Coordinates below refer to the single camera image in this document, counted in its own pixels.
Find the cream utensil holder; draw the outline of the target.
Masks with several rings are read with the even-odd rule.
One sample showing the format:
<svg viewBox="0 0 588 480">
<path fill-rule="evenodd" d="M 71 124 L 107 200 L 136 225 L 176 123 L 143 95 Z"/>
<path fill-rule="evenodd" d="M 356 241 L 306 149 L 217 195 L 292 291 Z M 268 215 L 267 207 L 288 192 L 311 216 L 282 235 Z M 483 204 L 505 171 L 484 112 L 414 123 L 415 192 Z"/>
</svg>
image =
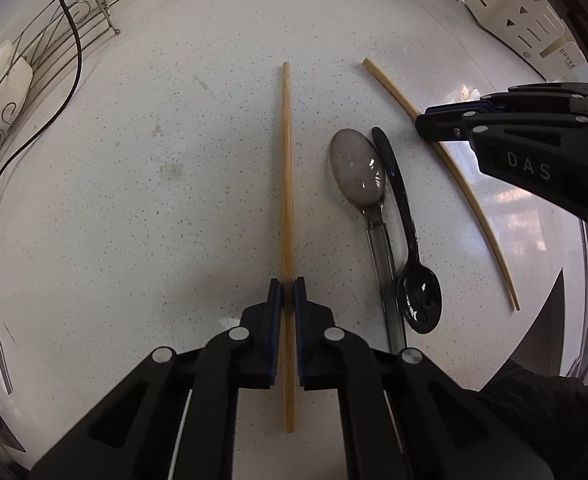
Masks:
<svg viewBox="0 0 588 480">
<path fill-rule="evenodd" d="M 547 0 L 464 0 L 477 23 L 548 81 L 575 82 L 586 64 L 572 33 Z"/>
</svg>

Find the translucent grey plastic spoon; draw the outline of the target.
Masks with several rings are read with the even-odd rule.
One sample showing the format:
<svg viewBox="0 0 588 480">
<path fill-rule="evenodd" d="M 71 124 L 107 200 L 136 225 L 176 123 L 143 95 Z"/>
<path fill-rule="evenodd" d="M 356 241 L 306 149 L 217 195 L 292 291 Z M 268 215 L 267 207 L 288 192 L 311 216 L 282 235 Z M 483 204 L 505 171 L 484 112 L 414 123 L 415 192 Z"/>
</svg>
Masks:
<svg viewBox="0 0 588 480">
<path fill-rule="evenodd" d="M 390 352 L 406 348 L 405 323 L 396 296 L 396 269 L 383 220 L 385 170 L 372 143 L 359 131 L 341 129 L 330 143 L 330 166 L 344 196 L 367 221 L 367 234 L 378 280 Z"/>
</svg>

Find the short light bamboo chopstick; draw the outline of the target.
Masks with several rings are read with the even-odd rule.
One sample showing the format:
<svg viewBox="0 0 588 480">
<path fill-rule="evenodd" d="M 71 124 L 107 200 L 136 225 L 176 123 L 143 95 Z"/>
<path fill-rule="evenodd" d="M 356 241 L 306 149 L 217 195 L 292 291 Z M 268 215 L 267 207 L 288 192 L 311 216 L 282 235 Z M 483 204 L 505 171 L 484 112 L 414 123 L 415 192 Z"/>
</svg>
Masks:
<svg viewBox="0 0 588 480">
<path fill-rule="evenodd" d="M 382 67 L 379 66 L 377 62 L 374 62 L 371 58 L 365 58 L 362 61 L 362 65 L 377 81 L 379 81 L 380 84 L 382 84 L 383 88 L 394 98 L 412 120 L 416 120 L 416 118 L 419 117 L 420 110 L 413 104 L 408 96 L 400 90 L 398 85 L 395 84 L 386 73 L 384 73 L 384 70 L 382 70 Z M 497 237 L 484 214 L 482 206 L 480 206 L 480 202 L 475 197 L 472 188 L 470 187 L 468 180 L 466 180 L 462 174 L 460 167 L 446 148 L 444 148 L 442 144 L 436 142 L 434 144 L 434 150 L 448 168 L 449 172 L 454 177 L 454 180 L 458 183 L 460 191 L 463 193 L 466 201 L 474 212 L 476 220 L 486 237 L 487 243 L 489 247 L 492 248 L 492 253 L 499 266 L 504 284 L 507 286 L 512 307 L 518 312 L 521 310 L 521 304 L 520 300 L 518 300 L 518 292 L 516 291 L 507 260 L 504 258 Z"/>
</svg>

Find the long light bamboo chopstick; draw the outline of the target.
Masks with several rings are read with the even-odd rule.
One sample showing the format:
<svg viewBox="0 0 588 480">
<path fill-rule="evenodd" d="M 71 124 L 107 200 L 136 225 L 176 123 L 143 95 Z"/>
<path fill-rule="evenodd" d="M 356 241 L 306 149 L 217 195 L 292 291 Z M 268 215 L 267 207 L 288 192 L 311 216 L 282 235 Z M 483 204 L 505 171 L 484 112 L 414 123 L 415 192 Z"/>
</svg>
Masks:
<svg viewBox="0 0 588 480">
<path fill-rule="evenodd" d="M 283 313 L 283 423 L 287 434 L 296 428 L 295 313 L 293 286 L 294 256 L 294 146 L 292 70 L 289 62 L 282 65 L 282 188 L 281 188 L 281 273 L 285 293 Z"/>
</svg>

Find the white bowl in rack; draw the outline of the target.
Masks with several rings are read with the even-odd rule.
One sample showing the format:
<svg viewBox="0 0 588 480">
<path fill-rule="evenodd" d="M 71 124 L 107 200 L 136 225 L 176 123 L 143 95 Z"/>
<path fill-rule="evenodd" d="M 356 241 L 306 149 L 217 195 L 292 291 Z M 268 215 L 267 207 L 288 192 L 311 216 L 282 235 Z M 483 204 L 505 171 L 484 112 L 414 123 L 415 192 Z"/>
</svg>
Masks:
<svg viewBox="0 0 588 480">
<path fill-rule="evenodd" d="M 0 44 L 0 134 L 7 133 L 25 103 L 32 83 L 32 66 L 15 53 L 14 44 Z"/>
</svg>

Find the black plastic spoon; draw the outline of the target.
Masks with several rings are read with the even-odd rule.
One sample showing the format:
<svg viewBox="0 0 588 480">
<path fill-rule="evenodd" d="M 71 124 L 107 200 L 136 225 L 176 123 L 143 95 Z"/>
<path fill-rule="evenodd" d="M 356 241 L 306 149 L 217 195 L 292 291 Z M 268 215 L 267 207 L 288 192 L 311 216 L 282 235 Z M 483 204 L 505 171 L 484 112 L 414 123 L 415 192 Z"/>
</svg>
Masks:
<svg viewBox="0 0 588 480">
<path fill-rule="evenodd" d="M 380 127 L 372 128 L 372 140 L 386 171 L 404 228 L 408 256 L 397 279 L 397 298 L 409 326 L 425 335 L 436 329 L 442 316 L 443 298 L 436 274 L 420 260 L 404 178 L 390 140 Z"/>
</svg>

